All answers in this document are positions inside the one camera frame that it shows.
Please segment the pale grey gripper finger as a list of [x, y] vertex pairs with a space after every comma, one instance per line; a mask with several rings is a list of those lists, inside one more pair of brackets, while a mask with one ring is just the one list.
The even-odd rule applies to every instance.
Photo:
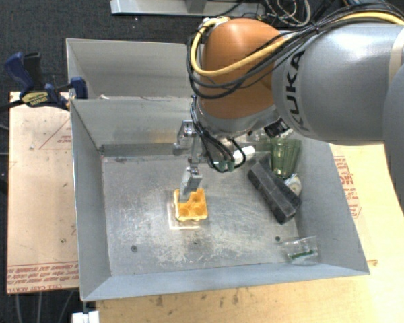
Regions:
[[189, 196], [190, 193], [195, 192], [198, 189], [202, 181], [202, 178], [203, 177], [197, 166], [189, 166], [188, 180], [187, 180], [187, 196]]
[[179, 201], [180, 202], [187, 202], [189, 199], [189, 180], [190, 178], [184, 178], [180, 184], [179, 190]]

